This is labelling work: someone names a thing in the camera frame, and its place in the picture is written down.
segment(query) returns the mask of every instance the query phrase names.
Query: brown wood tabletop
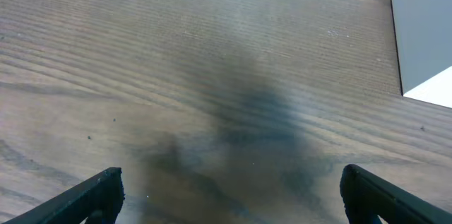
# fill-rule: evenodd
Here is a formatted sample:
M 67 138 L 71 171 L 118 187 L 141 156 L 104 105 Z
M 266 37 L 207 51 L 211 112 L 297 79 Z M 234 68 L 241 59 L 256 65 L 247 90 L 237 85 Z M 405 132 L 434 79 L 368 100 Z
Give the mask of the brown wood tabletop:
M 0 222 L 110 166 L 118 223 L 346 223 L 348 163 L 452 211 L 451 124 L 390 0 L 0 0 Z

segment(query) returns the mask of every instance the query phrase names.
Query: gray panel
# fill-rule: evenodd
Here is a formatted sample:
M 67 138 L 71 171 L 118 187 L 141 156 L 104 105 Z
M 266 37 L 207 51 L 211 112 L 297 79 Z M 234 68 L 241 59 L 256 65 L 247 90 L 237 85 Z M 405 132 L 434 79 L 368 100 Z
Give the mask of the gray panel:
M 392 0 L 403 93 L 452 66 L 451 0 Z

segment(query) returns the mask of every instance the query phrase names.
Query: wood grain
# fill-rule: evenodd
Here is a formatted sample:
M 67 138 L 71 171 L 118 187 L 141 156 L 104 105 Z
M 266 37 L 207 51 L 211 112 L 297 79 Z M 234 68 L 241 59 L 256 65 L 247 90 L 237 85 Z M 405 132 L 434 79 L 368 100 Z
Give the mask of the wood grain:
M 110 166 L 119 223 L 346 223 L 348 163 L 452 211 L 451 122 L 389 0 L 0 0 L 0 221 Z

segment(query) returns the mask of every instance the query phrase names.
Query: dark wood grain streak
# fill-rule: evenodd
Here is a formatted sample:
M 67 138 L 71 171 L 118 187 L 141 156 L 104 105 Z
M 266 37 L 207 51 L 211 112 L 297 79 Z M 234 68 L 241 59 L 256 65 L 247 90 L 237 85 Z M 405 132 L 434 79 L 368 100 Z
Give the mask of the dark wood grain streak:
M 389 1 L 0 0 L 0 221 L 109 166 L 119 223 L 346 223 L 348 163 L 452 211 Z

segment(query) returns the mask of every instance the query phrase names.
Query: black object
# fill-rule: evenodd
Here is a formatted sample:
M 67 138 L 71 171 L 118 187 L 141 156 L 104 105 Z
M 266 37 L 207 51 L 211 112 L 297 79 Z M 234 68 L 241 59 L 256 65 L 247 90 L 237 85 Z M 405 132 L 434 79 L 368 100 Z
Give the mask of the black object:
M 121 168 L 110 167 L 5 224 L 113 224 L 123 200 Z
M 350 224 L 452 223 L 452 215 L 358 167 L 345 166 L 340 195 Z

